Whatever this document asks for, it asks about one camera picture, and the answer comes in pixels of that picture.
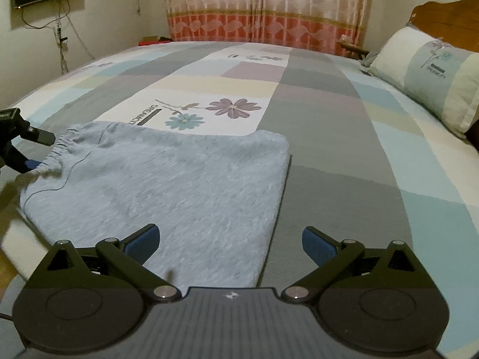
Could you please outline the light blue grey garment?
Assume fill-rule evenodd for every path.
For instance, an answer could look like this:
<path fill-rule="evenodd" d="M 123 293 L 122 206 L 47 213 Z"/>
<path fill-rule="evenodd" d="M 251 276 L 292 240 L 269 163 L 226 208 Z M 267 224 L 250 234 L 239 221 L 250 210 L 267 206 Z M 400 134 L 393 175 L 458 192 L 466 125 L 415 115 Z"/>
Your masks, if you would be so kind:
<path fill-rule="evenodd" d="M 290 161 L 287 140 L 189 135 L 121 122 L 68 128 L 16 180 L 22 216 L 48 242 L 91 247 L 146 224 L 160 230 L 145 266 L 180 290 L 258 281 Z"/>

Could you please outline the patchwork bed sheet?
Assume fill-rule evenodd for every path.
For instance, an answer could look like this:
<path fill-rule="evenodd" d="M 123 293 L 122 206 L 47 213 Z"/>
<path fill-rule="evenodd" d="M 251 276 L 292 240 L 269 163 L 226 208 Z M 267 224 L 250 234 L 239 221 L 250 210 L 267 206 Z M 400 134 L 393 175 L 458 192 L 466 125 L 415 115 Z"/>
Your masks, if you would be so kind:
<path fill-rule="evenodd" d="M 425 108 L 351 59 L 282 46 L 173 42 L 128 49 L 18 102 L 60 133 L 121 121 L 196 135 L 283 135 L 291 165 L 274 231 L 252 265 L 282 288 L 313 268 L 300 231 L 383 247 L 399 238 L 442 291 L 448 358 L 478 350 L 478 152 Z"/>

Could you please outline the red item beside bed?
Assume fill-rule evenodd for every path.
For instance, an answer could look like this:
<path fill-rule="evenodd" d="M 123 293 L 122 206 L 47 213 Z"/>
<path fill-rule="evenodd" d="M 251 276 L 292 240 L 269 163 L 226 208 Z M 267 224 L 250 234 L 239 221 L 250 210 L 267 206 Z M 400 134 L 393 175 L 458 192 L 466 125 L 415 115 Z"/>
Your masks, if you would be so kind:
<path fill-rule="evenodd" d="M 138 42 L 138 46 L 158 45 L 171 43 L 173 40 L 165 36 L 145 36 Z"/>

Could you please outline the white grey printed pillow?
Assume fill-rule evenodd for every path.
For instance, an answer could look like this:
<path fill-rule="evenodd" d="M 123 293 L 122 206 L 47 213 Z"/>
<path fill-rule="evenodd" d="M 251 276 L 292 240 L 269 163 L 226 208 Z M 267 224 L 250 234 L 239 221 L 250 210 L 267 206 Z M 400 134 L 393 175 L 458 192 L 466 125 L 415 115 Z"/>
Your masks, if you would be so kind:
<path fill-rule="evenodd" d="M 397 31 L 369 72 L 424 106 L 463 139 L 478 120 L 478 53 L 414 27 Z"/>

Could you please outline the dark wooden bedside table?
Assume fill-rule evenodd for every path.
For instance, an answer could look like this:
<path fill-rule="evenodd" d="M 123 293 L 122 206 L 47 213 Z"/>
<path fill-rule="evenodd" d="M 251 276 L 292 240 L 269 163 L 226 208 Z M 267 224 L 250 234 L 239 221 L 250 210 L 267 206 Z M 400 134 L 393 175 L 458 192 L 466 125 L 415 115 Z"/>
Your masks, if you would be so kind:
<path fill-rule="evenodd" d="M 337 41 L 337 44 L 339 44 L 342 49 L 346 50 L 352 58 L 357 60 L 364 60 L 369 54 L 367 49 L 363 49 L 357 45 L 345 41 Z"/>

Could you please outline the brown wooden headboard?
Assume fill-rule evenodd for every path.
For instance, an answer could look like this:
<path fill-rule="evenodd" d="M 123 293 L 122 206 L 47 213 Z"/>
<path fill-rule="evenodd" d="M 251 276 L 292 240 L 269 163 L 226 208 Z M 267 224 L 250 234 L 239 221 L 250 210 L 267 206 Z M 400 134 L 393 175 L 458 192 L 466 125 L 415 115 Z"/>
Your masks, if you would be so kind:
<path fill-rule="evenodd" d="M 454 47 L 478 52 L 479 0 L 426 2 L 413 9 L 408 22 Z"/>

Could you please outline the pink red patterned curtain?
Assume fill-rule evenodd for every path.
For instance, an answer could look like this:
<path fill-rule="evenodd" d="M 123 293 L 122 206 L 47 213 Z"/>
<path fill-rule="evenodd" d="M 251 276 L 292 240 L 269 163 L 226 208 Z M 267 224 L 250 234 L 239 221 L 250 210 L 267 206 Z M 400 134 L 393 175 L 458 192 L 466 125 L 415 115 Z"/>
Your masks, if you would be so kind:
<path fill-rule="evenodd" d="M 166 0 L 175 41 L 253 42 L 343 56 L 364 41 L 371 0 Z"/>

